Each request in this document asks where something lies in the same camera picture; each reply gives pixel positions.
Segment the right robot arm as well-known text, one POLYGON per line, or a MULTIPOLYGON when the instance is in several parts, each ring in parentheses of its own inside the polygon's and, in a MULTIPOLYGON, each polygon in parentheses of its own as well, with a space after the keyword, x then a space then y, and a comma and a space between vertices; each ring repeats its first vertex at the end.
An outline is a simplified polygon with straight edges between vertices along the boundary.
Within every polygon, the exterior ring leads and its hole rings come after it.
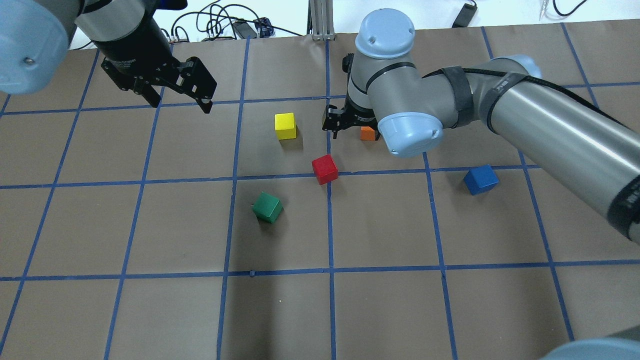
POLYGON ((411 56, 415 27, 402 11, 365 16, 342 59, 343 107, 328 104, 322 129, 336 139, 356 126, 384 138, 394 157, 425 157, 446 129, 474 121, 515 146, 639 243, 639 134, 596 105, 542 79, 528 55, 477 67, 448 66, 422 77, 411 56))

